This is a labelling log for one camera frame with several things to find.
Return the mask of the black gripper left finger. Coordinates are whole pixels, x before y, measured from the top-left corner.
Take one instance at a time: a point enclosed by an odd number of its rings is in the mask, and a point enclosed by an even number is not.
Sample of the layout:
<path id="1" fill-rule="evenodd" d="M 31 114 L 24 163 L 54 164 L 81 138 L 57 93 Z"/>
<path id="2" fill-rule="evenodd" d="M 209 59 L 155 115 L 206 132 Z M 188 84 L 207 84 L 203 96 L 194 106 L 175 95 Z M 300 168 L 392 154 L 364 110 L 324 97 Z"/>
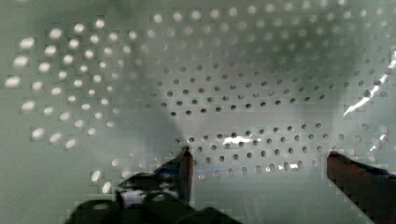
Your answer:
<path id="1" fill-rule="evenodd" d="M 172 160 L 151 173 L 133 175 L 116 186 L 116 200 L 121 205 L 142 203 L 152 193 L 168 193 L 188 203 L 191 197 L 193 156 L 183 147 Z"/>

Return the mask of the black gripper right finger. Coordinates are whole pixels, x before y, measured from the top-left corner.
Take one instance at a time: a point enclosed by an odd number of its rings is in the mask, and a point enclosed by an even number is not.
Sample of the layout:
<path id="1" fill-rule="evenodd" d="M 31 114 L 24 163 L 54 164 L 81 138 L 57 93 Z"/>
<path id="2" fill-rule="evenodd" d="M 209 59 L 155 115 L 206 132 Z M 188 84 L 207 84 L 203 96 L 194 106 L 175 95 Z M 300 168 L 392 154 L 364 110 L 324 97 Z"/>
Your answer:
<path id="1" fill-rule="evenodd" d="M 374 224 L 395 224 L 395 175 L 331 151 L 327 157 L 327 177 Z"/>

